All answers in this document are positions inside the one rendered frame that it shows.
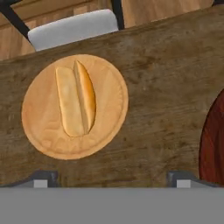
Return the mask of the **black metal chair frame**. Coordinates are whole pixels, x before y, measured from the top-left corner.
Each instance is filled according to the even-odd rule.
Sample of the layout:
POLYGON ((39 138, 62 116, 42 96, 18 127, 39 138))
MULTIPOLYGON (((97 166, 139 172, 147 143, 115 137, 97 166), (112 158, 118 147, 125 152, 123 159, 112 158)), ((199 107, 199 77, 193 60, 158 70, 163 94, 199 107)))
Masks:
POLYGON ((111 9, 123 18, 125 26, 132 26, 218 4, 224 4, 224 0, 15 0, 11 8, 24 22, 64 11, 80 14, 111 9))

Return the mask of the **round light wooden plate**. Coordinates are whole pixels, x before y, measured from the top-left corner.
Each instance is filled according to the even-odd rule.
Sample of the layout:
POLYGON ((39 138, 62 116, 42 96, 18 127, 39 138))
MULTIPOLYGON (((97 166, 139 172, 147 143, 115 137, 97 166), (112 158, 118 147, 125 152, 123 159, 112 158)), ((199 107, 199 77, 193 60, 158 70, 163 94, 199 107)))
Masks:
POLYGON ((67 56, 43 68, 28 87, 21 114, 24 133, 38 151, 51 158, 84 158, 113 140, 124 123, 128 104, 127 85, 113 64, 94 55, 67 56), (96 118, 87 135, 71 137, 61 122, 55 69, 72 68, 76 60, 87 69, 93 83, 96 118))

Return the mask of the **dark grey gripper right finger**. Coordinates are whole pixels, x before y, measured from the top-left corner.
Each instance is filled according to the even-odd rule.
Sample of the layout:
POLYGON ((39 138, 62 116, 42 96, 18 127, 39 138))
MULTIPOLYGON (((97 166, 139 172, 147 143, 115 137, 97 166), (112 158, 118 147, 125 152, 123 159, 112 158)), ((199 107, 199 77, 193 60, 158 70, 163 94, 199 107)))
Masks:
POLYGON ((189 171, 168 171, 167 186, 173 188, 206 188, 218 187, 218 185, 200 180, 189 171))

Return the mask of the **split hot dog bun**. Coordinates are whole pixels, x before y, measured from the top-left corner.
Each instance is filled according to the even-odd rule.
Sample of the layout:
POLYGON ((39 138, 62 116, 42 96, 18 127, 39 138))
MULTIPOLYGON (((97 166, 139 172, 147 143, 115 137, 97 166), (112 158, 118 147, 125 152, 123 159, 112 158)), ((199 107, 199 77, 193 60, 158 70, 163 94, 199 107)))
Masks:
POLYGON ((70 137, 82 137, 95 123, 96 99, 88 70, 76 60, 73 68, 56 68, 62 125, 70 137))

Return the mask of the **white cushioned chair seat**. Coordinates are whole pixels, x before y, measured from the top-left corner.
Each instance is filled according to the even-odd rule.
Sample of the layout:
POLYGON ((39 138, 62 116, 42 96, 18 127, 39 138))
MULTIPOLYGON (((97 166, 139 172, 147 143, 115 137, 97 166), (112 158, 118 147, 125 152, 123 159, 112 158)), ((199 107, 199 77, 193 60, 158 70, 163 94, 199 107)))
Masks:
POLYGON ((112 10, 95 10, 62 18, 28 31, 35 51, 63 46, 118 31, 116 15, 112 10))

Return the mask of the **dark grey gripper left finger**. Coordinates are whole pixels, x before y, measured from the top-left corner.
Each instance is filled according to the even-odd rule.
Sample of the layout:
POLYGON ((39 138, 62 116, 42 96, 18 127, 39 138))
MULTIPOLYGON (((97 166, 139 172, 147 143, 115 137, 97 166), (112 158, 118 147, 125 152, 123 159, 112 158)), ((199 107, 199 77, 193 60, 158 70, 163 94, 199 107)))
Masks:
POLYGON ((3 185, 3 187, 53 188, 58 187, 59 174, 56 171, 38 170, 25 179, 3 185))

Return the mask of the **dark red wooden bowl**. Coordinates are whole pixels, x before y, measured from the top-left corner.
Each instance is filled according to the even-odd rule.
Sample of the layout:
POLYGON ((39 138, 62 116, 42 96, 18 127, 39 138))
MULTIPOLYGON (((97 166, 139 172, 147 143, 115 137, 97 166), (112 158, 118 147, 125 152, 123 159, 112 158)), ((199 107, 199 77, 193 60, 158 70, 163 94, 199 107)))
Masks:
POLYGON ((201 132, 199 177, 224 186, 224 89, 209 109, 201 132))

